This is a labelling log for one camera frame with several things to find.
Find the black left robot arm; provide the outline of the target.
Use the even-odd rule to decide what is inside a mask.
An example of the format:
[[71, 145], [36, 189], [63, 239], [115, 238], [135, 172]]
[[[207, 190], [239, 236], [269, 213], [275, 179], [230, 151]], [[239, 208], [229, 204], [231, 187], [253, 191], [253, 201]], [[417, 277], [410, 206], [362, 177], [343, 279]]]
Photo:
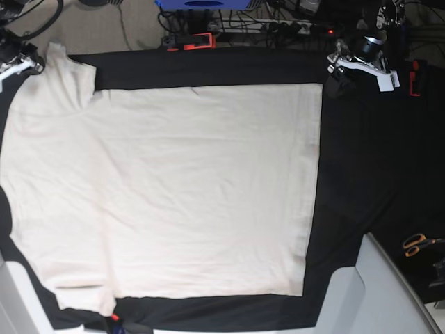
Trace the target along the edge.
[[374, 77], [381, 92], [398, 88], [398, 74], [389, 66], [385, 45], [388, 33], [404, 21], [404, 1], [381, 1], [375, 10], [365, 13], [362, 19], [364, 28], [351, 37], [338, 39], [334, 52], [327, 56], [327, 94], [336, 98], [354, 90], [359, 72]]

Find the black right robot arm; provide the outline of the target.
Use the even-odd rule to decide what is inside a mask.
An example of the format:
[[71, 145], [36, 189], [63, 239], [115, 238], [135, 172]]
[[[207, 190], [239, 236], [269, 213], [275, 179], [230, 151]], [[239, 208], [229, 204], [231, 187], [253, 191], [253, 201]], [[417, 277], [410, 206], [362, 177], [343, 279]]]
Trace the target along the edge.
[[45, 66], [45, 60], [34, 44], [20, 40], [12, 31], [1, 28], [1, 92], [7, 78], [21, 74], [39, 75]]

